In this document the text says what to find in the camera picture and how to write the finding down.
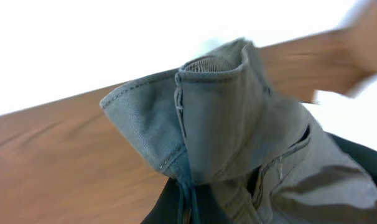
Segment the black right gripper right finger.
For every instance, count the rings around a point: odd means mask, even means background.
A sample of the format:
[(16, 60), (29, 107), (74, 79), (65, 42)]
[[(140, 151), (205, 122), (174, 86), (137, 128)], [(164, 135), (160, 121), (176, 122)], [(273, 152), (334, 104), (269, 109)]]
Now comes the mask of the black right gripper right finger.
[(347, 139), (343, 139), (332, 133), (328, 133), (328, 135), (345, 154), (348, 154), (354, 161), (361, 165), (367, 173), (369, 173), (373, 182), (377, 186), (377, 151)]

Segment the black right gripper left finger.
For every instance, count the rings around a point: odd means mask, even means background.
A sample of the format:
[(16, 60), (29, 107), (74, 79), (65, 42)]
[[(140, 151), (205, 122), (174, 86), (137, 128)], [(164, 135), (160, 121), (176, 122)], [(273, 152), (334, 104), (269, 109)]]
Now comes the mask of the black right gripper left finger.
[(154, 208), (142, 224), (231, 224), (209, 185), (183, 187), (168, 179)]

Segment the grey shorts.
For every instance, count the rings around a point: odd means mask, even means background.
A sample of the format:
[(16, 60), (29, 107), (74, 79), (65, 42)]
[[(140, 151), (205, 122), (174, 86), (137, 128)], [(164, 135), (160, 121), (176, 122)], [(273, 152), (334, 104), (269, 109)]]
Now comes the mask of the grey shorts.
[(369, 173), (273, 91), (246, 39), (127, 82), (100, 105), (154, 170), (209, 185), (232, 223), (377, 223)]

